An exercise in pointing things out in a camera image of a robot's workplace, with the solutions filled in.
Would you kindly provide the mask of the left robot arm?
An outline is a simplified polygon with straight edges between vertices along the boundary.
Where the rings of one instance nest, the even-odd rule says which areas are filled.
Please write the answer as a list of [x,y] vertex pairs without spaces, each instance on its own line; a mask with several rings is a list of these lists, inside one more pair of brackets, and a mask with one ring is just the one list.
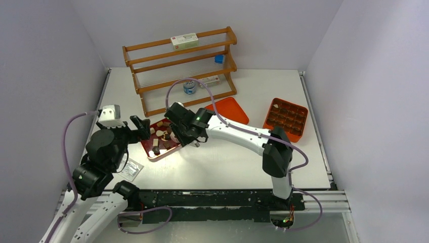
[[130,116],[136,126],[131,130],[119,115],[107,115],[102,111],[90,114],[98,115],[96,125],[99,130],[91,135],[85,147],[86,154],[74,171],[70,171],[66,154],[63,154],[69,187],[41,242],[93,242],[120,212],[132,211],[140,204],[139,188],[131,182],[121,181],[104,204],[84,220],[113,175],[119,172],[123,156],[128,155],[128,146],[150,137],[149,119]]

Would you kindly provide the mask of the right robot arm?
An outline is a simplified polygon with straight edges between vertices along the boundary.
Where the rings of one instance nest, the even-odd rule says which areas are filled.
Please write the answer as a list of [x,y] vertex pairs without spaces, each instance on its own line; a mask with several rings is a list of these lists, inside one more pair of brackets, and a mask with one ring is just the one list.
[[273,204],[280,210],[292,203],[289,183],[293,148],[281,128],[261,129],[244,125],[200,108],[197,112],[186,109],[179,102],[165,112],[170,128],[178,141],[186,146],[193,142],[205,143],[209,138],[220,139],[247,148],[262,157],[262,169],[270,175],[273,185]]

